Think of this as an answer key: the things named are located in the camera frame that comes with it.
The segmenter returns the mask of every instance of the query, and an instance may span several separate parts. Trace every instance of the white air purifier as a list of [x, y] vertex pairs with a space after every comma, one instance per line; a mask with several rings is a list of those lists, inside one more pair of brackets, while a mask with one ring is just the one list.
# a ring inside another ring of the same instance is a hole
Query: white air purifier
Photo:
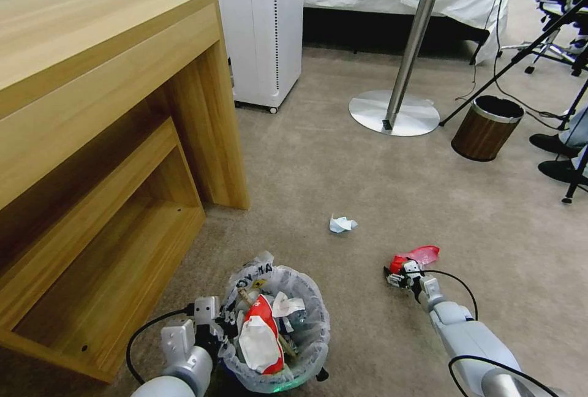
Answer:
[[220, 0], [235, 102], [276, 113], [300, 76], [304, 0]]

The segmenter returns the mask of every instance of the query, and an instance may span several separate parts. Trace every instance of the person's leg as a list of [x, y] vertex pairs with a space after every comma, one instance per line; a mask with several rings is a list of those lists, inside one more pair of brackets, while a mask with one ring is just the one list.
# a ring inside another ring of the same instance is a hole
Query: person's leg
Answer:
[[[561, 181], [563, 183], [571, 183], [580, 164], [581, 157], [586, 153], [588, 148], [588, 107], [583, 108], [577, 112], [570, 119], [570, 128], [555, 137], [563, 148], [574, 148], [583, 147], [578, 154], [576, 152], [575, 157], [572, 157], [570, 161], [544, 161], [539, 164], [539, 171], [547, 175], [554, 180]], [[581, 184], [588, 184], [588, 170], [584, 169], [582, 173]]]
[[[557, 181], [570, 184], [580, 164], [581, 157], [586, 153], [588, 146], [584, 146], [580, 154], [570, 161], [544, 161], [539, 164], [539, 171]], [[588, 166], [582, 173], [580, 184], [588, 185]]]
[[588, 106], [580, 109], [570, 118], [570, 127], [561, 132], [559, 140], [566, 146], [580, 149], [588, 144]]
[[588, 106], [580, 109], [570, 118], [569, 129], [559, 135], [535, 134], [529, 141], [533, 146], [547, 152], [574, 158], [584, 145], [588, 144]]

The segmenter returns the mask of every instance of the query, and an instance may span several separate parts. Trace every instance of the wood-grain trash bin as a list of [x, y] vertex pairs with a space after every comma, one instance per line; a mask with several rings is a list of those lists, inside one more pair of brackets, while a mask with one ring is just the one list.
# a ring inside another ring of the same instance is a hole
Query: wood-grain trash bin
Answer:
[[510, 100], [478, 97], [453, 137], [451, 147], [470, 160], [492, 161], [524, 114], [523, 108]]

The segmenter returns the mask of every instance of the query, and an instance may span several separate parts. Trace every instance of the wooden desk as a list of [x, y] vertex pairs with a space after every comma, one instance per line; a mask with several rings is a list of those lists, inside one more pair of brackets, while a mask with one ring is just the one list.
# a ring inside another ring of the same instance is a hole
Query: wooden desk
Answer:
[[249, 200], [217, 0], [0, 0], [0, 346], [111, 382]]

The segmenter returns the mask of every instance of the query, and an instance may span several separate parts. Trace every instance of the round table base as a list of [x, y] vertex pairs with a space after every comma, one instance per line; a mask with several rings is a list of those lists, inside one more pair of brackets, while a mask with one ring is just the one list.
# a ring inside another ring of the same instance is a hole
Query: round table base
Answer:
[[416, 137], [428, 134], [439, 125], [439, 112], [430, 100], [405, 94], [392, 130], [385, 130], [382, 120], [390, 103], [392, 91], [368, 91], [349, 102], [349, 112], [355, 121], [368, 129], [395, 137]]

